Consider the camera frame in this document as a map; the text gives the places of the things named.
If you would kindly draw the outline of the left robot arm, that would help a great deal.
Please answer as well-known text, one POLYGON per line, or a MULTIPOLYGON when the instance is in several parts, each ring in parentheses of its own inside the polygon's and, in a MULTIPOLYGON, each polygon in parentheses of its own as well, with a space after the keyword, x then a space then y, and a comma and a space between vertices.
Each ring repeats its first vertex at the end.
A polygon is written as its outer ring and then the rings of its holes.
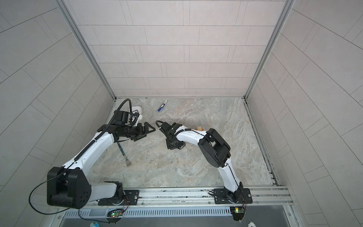
POLYGON ((103 205, 119 205, 126 196, 121 182, 108 181, 91 185, 87 174, 101 155, 120 137, 138 141, 154 132, 149 123, 138 122, 125 111, 115 111, 111 121, 102 125, 93 139, 70 161, 61 167, 53 167, 47 174, 47 204, 51 206, 81 209, 88 202, 100 201, 103 205))

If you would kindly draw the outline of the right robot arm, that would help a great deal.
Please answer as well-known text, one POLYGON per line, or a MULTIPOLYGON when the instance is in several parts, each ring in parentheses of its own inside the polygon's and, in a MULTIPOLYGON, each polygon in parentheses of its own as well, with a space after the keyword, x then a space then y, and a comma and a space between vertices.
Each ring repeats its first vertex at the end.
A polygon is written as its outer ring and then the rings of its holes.
POLYGON ((209 195, 220 199, 221 203, 246 204, 252 203, 251 193, 244 188, 232 166, 230 146, 213 128, 208 131, 198 131, 182 124, 156 121, 157 127, 166 136, 167 148, 182 149, 186 143, 197 145, 209 164, 217 168, 224 188, 209 191, 209 195))

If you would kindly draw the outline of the blue whiteboard marker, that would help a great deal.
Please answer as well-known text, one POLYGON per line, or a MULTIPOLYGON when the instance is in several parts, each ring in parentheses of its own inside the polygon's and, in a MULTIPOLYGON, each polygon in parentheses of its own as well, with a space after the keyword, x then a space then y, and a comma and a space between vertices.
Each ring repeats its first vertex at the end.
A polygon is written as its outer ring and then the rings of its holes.
POLYGON ((160 111, 163 109, 163 107, 166 105, 166 103, 167 103, 167 100, 165 100, 165 101, 161 104, 161 106, 158 108, 158 112, 160 112, 160 111))

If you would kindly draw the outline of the metal fork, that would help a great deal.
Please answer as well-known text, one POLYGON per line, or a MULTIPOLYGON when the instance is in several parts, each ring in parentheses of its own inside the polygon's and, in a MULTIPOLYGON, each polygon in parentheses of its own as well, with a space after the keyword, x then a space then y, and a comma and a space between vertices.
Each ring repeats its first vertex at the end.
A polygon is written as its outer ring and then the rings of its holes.
POLYGON ((119 142, 117 142, 117 145, 118 145, 118 147, 120 149, 120 152, 122 153, 122 155, 123 155, 123 157, 125 159, 126 166, 127 167, 130 167, 132 165, 131 161, 127 158, 127 156, 126 156, 125 152, 123 151, 123 149, 122 149, 122 147, 121 147, 121 145, 120 145, 119 142))

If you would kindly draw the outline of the left controller board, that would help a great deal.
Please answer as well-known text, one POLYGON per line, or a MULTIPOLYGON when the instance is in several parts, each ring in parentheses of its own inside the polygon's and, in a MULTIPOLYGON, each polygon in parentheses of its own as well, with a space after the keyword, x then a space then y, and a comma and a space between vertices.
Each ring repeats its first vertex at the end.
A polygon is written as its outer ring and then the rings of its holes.
POLYGON ((115 209, 115 210, 111 210, 107 213, 107 217, 108 218, 120 218, 123 213, 124 213, 125 209, 115 209))

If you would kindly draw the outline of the controller board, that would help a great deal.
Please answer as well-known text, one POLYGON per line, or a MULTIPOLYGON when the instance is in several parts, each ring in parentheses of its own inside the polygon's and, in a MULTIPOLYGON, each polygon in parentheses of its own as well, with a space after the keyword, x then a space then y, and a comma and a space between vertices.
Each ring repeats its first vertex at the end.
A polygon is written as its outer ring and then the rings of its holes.
POLYGON ((230 207, 230 213, 234 221, 242 221, 245 216, 246 209, 244 207, 230 207))
POLYGON ((115 210, 111 210, 107 213, 107 217, 108 218, 120 218, 123 213, 124 213, 125 209, 115 209, 115 210))

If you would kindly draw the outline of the right controller board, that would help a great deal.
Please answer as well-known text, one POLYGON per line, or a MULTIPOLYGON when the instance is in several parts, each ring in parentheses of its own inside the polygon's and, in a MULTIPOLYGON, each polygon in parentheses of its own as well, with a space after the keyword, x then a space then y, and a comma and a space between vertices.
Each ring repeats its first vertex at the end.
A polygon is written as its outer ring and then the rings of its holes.
POLYGON ((230 213, 234 221, 242 221, 245 216, 246 209, 244 207, 230 207, 230 213))

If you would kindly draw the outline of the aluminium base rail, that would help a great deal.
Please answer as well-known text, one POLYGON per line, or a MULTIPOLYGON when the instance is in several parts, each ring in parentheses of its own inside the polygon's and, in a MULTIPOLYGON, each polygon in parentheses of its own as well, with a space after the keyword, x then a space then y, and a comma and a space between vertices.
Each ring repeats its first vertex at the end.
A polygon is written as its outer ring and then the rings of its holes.
POLYGON ((217 198, 210 192, 218 187, 166 187, 166 188, 125 188, 131 208, 151 207, 207 207, 207 206, 268 206, 292 205, 293 199, 285 186, 246 186, 249 191, 245 202, 233 204, 228 199, 217 198))

